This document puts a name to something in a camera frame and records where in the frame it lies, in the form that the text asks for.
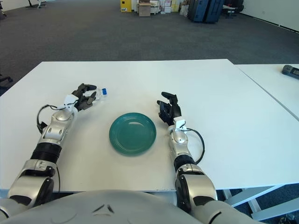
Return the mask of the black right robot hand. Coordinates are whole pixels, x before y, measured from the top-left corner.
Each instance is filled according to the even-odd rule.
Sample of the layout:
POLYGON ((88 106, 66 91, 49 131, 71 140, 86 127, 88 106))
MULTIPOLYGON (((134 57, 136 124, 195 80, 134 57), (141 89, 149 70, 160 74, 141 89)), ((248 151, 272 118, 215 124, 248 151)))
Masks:
POLYGON ((161 92, 161 95, 166 98, 169 103, 157 100, 157 104, 159 105, 159 118, 169 127, 173 127, 174 131, 186 132, 186 121, 182 117, 177 95, 164 91, 161 92))

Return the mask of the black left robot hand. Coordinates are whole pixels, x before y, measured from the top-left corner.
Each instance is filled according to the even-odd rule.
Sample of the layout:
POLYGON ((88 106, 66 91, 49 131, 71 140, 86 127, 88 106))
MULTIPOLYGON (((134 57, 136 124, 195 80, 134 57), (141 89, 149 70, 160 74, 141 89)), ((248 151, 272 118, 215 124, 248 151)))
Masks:
POLYGON ((63 105, 58 109, 67 109, 73 111, 74 108, 77 111, 86 110, 93 106, 93 101, 96 99, 97 86, 90 84, 81 84, 72 94, 67 95, 63 105))

